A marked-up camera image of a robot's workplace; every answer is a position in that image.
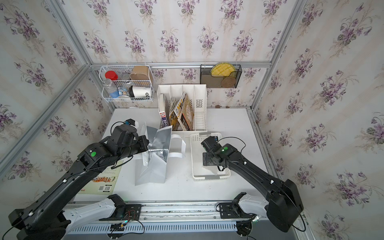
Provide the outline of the white insulated delivery bag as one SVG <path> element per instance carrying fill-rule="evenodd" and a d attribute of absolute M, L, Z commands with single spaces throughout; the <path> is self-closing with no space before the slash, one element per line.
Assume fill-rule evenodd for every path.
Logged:
<path fill-rule="evenodd" d="M 165 183 L 168 159 L 185 157 L 185 141 L 180 135 L 173 134 L 171 127 L 156 129 L 146 123 L 140 126 L 139 134 L 147 137 L 149 145 L 142 158 L 136 160 L 135 185 Z"/>

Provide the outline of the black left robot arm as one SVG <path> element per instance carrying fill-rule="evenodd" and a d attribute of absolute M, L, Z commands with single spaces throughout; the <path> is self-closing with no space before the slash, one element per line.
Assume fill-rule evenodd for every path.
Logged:
<path fill-rule="evenodd" d="M 18 229 L 18 240 L 60 240 L 72 230 L 93 221 L 108 218 L 124 202 L 118 195 L 81 207 L 64 211 L 70 200 L 85 185 L 110 166 L 126 157 L 144 153 L 149 140 L 139 136 L 137 128 L 122 124 L 110 136 L 88 145 L 69 170 L 38 200 L 24 209 L 9 214 L 12 229 Z"/>

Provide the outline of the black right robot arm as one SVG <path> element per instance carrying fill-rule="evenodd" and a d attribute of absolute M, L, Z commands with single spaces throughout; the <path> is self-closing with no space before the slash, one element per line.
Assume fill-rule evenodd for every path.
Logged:
<path fill-rule="evenodd" d="M 234 171 L 255 187 L 268 202 L 264 210 L 266 217 L 280 231 L 288 232 L 304 210 L 296 184 L 291 180 L 280 180 L 247 160 L 230 144 L 222 146 L 213 136 L 201 142 L 209 164 Z"/>

